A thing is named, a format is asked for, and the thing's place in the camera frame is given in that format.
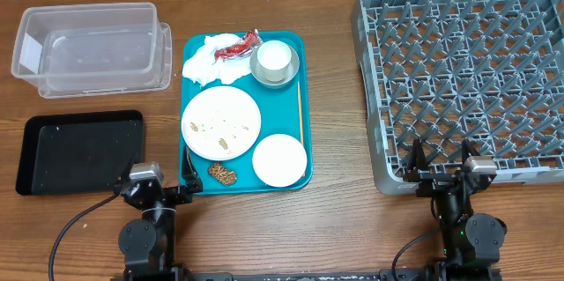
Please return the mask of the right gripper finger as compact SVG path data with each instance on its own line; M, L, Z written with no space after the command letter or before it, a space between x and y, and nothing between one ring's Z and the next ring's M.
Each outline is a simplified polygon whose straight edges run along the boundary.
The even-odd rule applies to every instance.
M407 164L407 171L409 175L418 174L420 171L428 171L427 158L418 138L413 140Z
M461 149L462 169L464 171L476 171L479 168L481 157L472 142L465 139L461 144Z

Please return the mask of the brown cookie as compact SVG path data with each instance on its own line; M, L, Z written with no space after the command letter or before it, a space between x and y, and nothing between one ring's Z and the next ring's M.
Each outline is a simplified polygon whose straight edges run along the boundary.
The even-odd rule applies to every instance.
M234 185L238 180L237 173L228 170L220 162L212 163L208 167L208 174L224 186Z

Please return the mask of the large white plate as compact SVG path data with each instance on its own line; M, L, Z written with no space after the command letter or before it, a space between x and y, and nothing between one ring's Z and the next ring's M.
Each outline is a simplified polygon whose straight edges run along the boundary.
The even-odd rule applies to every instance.
M261 130L258 105L246 92L222 85L193 97L182 113L186 146L201 158L235 159L247 152Z

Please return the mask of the white napkin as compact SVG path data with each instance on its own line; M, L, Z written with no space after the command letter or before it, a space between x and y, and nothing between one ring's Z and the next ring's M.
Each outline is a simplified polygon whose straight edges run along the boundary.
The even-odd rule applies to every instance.
M184 62L182 75L201 87L219 79L223 85L230 85L235 80L247 76L251 70L250 57L236 58L226 61L215 61L217 49L235 44L239 37L232 33L222 33L204 38L204 45Z

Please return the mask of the red snack wrapper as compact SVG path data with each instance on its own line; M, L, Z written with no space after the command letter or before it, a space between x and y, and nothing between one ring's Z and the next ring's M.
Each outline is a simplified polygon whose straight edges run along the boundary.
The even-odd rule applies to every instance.
M248 31L235 44L214 52L215 61L226 61L235 58L243 58L253 52L263 43L257 29Z

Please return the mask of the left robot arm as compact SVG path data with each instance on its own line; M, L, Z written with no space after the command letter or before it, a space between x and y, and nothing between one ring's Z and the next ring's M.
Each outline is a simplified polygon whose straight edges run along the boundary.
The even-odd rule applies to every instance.
M175 260L176 207L192 202L203 191L189 150L182 154L183 184L163 186L164 174L156 162L133 160L116 183L115 192L124 202L141 211L119 233L118 246L124 254L125 280L181 280L195 277Z

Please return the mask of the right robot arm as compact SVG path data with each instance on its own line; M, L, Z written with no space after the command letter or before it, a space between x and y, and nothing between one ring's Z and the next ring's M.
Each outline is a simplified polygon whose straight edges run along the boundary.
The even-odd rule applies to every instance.
M416 280L500 280L501 272L492 268L501 258L506 224L491 215L476 214L471 196L489 188L497 166L489 156L482 156L464 140L462 165L453 173L432 172L421 142L412 143L408 172L403 179L418 184L416 196L431 199L431 212L438 229L408 242L410 246L436 234L442 237L444 257L426 265Z

